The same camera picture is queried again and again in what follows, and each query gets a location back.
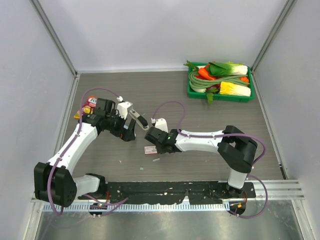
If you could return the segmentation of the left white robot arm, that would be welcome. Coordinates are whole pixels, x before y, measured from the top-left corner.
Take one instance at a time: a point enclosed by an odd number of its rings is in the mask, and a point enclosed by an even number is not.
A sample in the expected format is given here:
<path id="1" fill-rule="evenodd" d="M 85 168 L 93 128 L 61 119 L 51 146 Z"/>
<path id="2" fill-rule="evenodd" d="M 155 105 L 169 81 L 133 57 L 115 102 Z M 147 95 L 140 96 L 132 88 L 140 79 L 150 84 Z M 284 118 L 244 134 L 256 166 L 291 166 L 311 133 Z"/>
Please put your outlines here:
<path id="1" fill-rule="evenodd" d="M 133 109 L 129 101 L 116 104 L 99 98 L 91 113 L 84 113 L 70 138 L 48 162 L 39 162 L 34 168 L 34 193 L 38 200 L 69 207 L 80 196 L 90 194 L 100 200 L 107 192 L 106 179 L 102 175 L 87 173 L 73 178 L 74 168 L 101 132 L 108 131 L 125 142 L 135 140 L 136 121 L 125 125 L 128 113 Z"/>

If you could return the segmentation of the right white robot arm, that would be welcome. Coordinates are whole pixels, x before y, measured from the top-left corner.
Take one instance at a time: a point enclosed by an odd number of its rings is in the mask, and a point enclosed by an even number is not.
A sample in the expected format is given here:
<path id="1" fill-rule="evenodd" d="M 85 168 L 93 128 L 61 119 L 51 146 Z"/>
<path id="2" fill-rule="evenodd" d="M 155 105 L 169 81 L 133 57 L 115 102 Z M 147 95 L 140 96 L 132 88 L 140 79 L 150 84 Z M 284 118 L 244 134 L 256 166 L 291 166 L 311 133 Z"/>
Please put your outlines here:
<path id="1" fill-rule="evenodd" d="M 152 126 L 145 140 L 155 145 L 159 154 L 201 151 L 219 154 L 230 167 L 226 193 L 233 198 L 244 191 L 247 175 L 254 164 L 258 144 L 232 125 L 217 132 L 189 132 L 172 129 L 166 132 Z"/>

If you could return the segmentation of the red white staple box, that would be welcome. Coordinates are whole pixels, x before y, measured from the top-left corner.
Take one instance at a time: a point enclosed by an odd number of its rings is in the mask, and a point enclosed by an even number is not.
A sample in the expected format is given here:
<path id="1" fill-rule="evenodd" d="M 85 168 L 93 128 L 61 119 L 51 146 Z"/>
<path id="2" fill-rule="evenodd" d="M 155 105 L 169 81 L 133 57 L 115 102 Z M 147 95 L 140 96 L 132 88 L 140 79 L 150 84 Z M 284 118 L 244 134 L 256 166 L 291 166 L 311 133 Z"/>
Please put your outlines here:
<path id="1" fill-rule="evenodd" d="M 153 154 L 157 154 L 157 148 L 156 146 L 145 146 L 144 147 L 144 154 L 145 155 L 153 155 Z"/>

